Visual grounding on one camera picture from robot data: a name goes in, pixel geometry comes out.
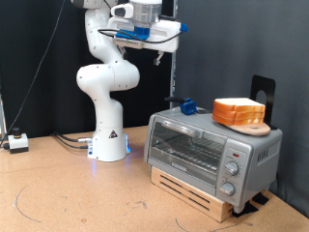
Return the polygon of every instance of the wooden cutting board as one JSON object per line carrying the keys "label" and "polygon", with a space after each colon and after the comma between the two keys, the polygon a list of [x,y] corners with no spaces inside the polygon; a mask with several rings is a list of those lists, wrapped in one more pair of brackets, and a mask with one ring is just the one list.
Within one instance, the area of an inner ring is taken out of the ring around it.
{"label": "wooden cutting board", "polygon": [[234,131],[251,134],[255,136],[267,135],[270,133],[270,127],[265,124],[247,124],[247,125],[224,125]]}

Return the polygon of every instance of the metal pole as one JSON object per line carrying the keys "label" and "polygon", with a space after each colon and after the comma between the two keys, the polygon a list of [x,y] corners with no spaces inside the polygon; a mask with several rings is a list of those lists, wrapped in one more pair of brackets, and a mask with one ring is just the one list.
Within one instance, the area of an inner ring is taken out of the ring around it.
{"label": "metal pole", "polygon": [[[177,13],[178,13],[178,0],[174,0],[173,17],[177,17]],[[174,92],[175,92],[175,77],[176,77],[176,51],[172,54],[170,97],[174,96]]]}

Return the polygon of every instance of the black bracket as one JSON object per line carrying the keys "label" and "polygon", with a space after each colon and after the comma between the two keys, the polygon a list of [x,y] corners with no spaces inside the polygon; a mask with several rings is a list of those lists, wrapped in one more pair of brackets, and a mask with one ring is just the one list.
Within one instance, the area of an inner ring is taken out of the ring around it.
{"label": "black bracket", "polygon": [[250,99],[255,101],[257,99],[258,93],[262,90],[267,95],[267,105],[264,122],[269,125],[272,130],[276,130],[277,128],[270,124],[272,107],[274,102],[274,91],[276,88],[276,82],[273,79],[262,77],[259,75],[254,75],[252,77],[251,84],[251,94]]}

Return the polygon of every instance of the wooden table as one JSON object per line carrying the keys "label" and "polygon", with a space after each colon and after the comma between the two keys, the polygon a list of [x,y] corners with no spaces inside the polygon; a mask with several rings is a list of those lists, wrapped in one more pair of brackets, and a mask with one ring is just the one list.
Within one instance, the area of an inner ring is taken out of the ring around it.
{"label": "wooden table", "polygon": [[146,130],[125,129],[132,152],[116,162],[53,137],[30,139],[28,153],[2,150],[0,231],[309,231],[308,218],[270,192],[258,212],[218,223],[156,187],[143,160]]}

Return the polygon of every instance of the silver toaster oven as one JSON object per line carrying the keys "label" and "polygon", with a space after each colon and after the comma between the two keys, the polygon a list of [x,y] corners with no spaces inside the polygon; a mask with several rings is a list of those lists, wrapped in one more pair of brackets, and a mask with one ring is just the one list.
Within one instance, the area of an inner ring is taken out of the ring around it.
{"label": "silver toaster oven", "polygon": [[218,124],[211,114],[186,116],[176,107],[151,117],[144,159],[240,213],[275,180],[281,139],[281,130],[246,135]]}

